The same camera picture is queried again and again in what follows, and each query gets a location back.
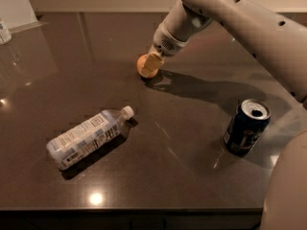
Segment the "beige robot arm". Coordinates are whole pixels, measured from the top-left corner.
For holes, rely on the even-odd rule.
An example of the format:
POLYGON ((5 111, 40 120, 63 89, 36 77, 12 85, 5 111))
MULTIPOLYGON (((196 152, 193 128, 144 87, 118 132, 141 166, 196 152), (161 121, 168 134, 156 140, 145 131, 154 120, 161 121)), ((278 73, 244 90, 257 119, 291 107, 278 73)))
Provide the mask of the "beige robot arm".
MULTIPOLYGON (((307 30, 248 0, 178 0, 139 58, 140 76, 151 79, 165 57, 195 33, 219 22, 301 104, 307 102, 307 30)), ((293 138, 272 171, 259 230, 307 230, 307 132, 293 138)))

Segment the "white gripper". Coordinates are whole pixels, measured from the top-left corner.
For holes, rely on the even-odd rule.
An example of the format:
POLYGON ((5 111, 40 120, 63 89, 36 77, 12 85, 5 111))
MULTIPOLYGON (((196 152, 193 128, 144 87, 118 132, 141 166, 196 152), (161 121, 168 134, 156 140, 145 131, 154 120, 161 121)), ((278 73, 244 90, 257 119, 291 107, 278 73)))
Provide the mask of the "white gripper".
POLYGON ((168 26, 162 22, 159 24, 153 35, 152 50, 156 53, 149 53, 140 58, 140 75, 143 78, 153 78, 159 68, 164 64, 164 57, 173 57, 189 41, 189 37, 182 31, 170 32, 168 26))

